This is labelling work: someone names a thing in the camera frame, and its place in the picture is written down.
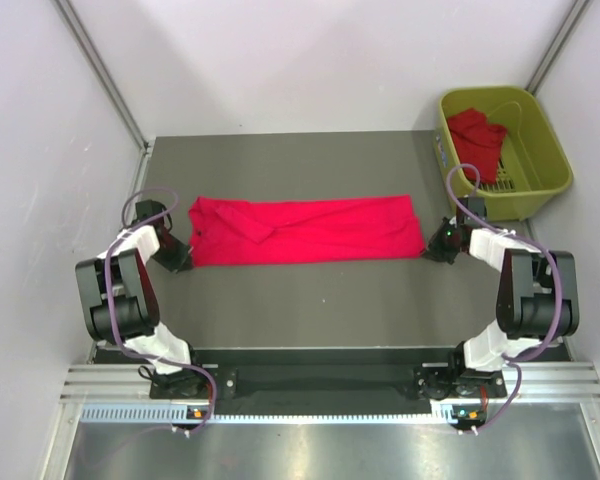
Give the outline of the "bright pink t shirt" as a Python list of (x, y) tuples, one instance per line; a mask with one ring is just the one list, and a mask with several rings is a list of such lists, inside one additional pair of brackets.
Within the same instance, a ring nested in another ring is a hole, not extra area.
[(411, 259), (425, 249), (408, 195), (291, 202), (199, 197), (189, 218), (196, 267)]

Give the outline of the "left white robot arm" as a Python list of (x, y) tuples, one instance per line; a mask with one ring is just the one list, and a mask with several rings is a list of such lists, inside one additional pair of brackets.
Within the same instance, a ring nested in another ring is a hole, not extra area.
[(154, 399), (211, 398), (205, 370), (190, 344), (161, 321), (146, 264), (155, 260), (171, 273), (193, 268), (191, 249), (171, 233), (167, 207), (156, 200), (135, 205), (135, 218), (111, 247), (75, 267), (86, 329), (96, 342), (121, 344), (148, 361), (138, 367)]

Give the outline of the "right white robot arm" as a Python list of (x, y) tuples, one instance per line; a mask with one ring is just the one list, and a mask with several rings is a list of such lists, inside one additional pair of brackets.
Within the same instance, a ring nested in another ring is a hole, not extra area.
[(574, 256), (543, 251), (510, 230), (488, 226), (486, 214), (483, 198), (460, 198), (455, 216), (443, 220), (423, 253), (444, 263), (466, 253), (499, 274), (494, 321), (453, 349), (446, 366), (415, 369), (418, 393), (429, 400), (504, 398), (506, 361), (571, 336), (579, 326)]

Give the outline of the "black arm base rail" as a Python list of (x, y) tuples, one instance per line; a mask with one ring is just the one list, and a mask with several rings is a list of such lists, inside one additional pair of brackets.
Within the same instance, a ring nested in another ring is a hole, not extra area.
[(238, 416), (420, 414), (446, 399), (503, 399), (500, 373), (465, 368), (445, 347), (206, 349), (215, 412)]

